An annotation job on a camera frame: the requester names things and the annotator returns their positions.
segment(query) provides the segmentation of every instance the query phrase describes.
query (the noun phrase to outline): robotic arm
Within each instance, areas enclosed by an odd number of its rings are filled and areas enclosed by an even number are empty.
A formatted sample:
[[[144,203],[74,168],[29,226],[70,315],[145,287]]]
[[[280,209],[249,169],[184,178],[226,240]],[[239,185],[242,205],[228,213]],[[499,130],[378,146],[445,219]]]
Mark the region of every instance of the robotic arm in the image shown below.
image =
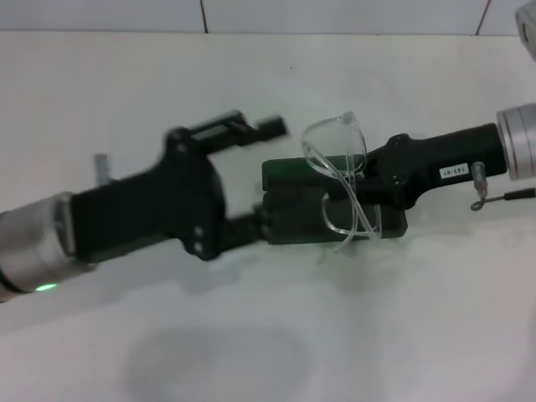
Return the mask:
[[[536,1],[516,14],[520,37],[536,59]],[[147,171],[83,193],[62,193],[0,214],[0,302],[92,271],[111,260],[175,238],[202,260],[266,240],[274,245],[340,240],[322,221],[350,220],[340,185],[304,159],[263,163],[262,205],[227,219],[224,192],[208,155],[286,134],[277,117],[249,126],[238,112],[170,131],[160,160]],[[383,238],[402,236],[405,210],[433,188],[474,181],[486,201],[486,176],[536,176],[536,104],[497,114],[497,124],[426,140],[392,137],[370,152],[358,199],[381,209]],[[531,191],[505,199],[536,197]]]

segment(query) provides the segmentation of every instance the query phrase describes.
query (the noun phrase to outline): white table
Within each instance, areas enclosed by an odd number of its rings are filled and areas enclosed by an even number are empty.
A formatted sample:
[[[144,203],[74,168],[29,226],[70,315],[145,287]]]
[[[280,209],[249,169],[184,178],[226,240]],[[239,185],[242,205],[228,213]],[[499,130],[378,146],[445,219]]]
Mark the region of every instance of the white table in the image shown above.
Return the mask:
[[[168,128],[235,108],[296,130],[352,110],[374,148],[536,101],[515,38],[0,33],[0,55],[1,210],[92,187],[94,152],[137,173]],[[294,156],[218,155],[231,213],[262,161]],[[386,248],[255,245],[206,266],[169,241],[11,301],[1,399],[532,401],[536,206],[474,199],[471,183],[425,194]]]

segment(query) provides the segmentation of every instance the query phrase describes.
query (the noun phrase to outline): white surface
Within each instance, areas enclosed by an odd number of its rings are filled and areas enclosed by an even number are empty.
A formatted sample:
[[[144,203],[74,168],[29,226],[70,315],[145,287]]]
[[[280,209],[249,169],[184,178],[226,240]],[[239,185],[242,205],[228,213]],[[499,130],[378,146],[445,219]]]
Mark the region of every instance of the white surface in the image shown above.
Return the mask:
[[[211,33],[474,34],[487,0],[204,0]]]
[[[481,35],[518,35],[515,13],[529,0],[492,0],[482,24]]]
[[[516,38],[0,33],[0,54],[1,210],[91,187],[96,151],[138,172],[169,127],[234,108],[295,129],[353,110],[374,148],[536,100]],[[219,155],[231,210],[262,161],[295,155]],[[474,200],[470,183],[426,194],[386,249],[256,245],[206,266],[170,241],[11,301],[2,399],[532,401],[536,205]]]
[[[203,32],[199,0],[2,0],[0,29]]]

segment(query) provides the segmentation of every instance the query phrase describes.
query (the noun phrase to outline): metal cylinder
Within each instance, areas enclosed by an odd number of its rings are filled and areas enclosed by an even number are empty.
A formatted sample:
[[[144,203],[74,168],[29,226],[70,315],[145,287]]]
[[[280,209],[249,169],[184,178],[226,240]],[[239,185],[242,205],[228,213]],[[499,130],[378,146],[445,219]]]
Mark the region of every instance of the metal cylinder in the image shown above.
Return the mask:
[[[68,193],[0,215],[0,302],[93,269],[75,258]]]
[[[510,178],[536,176],[536,104],[500,111],[497,121]]]

